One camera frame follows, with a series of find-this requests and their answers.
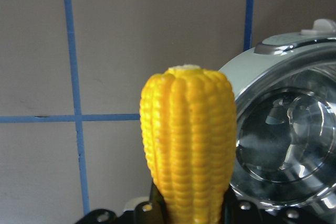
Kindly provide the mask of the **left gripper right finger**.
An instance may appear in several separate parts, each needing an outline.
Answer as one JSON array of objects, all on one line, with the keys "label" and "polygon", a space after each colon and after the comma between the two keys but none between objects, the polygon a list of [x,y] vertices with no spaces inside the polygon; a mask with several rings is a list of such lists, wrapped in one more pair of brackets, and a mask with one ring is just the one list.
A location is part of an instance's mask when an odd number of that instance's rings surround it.
[{"label": "left gripper right finger", "polygon": [[222,223],[257,224],[262,223],[262,220],[257,206],[251,201],[239,200],[229,185],[222,204]]}]

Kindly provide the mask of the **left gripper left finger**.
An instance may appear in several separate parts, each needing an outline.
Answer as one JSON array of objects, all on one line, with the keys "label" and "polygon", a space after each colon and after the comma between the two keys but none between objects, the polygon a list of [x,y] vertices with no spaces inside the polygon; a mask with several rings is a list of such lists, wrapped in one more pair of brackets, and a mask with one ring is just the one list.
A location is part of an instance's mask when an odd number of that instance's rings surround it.
[{"label": "left gripper left finger", "polygon": [[149,200],[139,203],[133,212],[133,223],[136,224],[165,224],[167,211],[163,196],[152,182]]}]

